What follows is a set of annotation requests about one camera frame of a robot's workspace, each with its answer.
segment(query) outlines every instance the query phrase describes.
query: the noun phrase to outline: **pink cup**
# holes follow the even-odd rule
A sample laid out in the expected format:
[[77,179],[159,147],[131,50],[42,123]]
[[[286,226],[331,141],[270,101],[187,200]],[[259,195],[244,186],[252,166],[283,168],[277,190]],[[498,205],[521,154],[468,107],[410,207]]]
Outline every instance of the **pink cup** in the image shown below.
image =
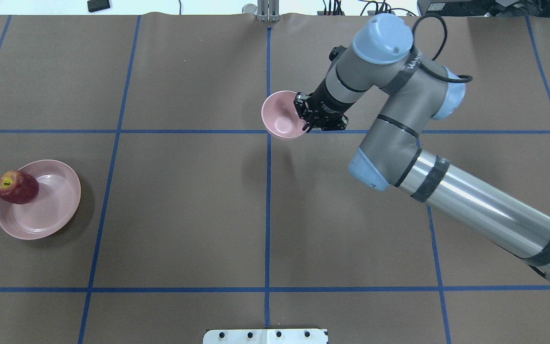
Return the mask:
[[262,103],[262,123],[266,131],[278,139],[292,140],[305,133],[305,121],[298,117],[294,97],[296,92],[279,91]]

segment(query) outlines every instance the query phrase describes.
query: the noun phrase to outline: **white background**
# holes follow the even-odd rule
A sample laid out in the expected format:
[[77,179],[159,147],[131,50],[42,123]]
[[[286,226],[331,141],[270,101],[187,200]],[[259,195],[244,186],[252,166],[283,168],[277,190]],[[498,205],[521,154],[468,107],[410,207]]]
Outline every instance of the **white background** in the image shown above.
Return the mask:
[[[255,0],[181,0],[182,13],[201,14],[238,14],[248,3]],[[177,0],[109,0],[111,8],[89,13],[86,0],[0,0],[0,15],[139,15],[151,11],[178,14]],[[417,0],[388,0],[392,7],[402,7],[417,13]],[[343,0],[342,8],[347,15],[360,15],[365,3],[358,0]],[[301,13],[316,15],[324,4],[321,0],[280,0],[279,13]],[[375,9],[371,4],[367,9]]]

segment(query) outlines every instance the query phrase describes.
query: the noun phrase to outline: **white bracket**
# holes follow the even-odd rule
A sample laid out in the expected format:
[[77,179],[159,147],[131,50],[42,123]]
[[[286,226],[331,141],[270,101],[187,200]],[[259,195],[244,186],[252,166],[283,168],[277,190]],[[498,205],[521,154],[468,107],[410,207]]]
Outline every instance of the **white bracket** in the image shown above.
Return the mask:
[[258,20],[279,22],[279,0],[258,0]]
[[211,330],[203,344],[328,344],[326,329]]

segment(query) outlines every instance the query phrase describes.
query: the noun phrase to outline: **apple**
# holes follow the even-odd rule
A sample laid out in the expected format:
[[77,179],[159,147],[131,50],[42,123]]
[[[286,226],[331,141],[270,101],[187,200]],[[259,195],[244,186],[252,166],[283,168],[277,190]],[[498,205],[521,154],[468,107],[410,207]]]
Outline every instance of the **apple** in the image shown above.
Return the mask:
[[40,190],[37,179],[26,172],[11,170],[0,177],[0,198],[14,204],[31,202]]

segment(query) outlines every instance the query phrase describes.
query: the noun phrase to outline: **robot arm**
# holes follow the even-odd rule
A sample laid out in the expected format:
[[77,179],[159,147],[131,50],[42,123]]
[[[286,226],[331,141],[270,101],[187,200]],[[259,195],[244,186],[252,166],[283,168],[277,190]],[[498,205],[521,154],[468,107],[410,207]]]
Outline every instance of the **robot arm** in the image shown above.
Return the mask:
[[399,187],[475,229],[550,281],[550,216],[417,146],[430,119],[444,119],[460,104],[467,80],[413,45],[402,19],[382,13],[355,36],[350,48],[334,48],[327,76],[309,95],[297,93],[304,130],[342,130],[345,111],[371,87],[389,94],[349,164],[366,185]]

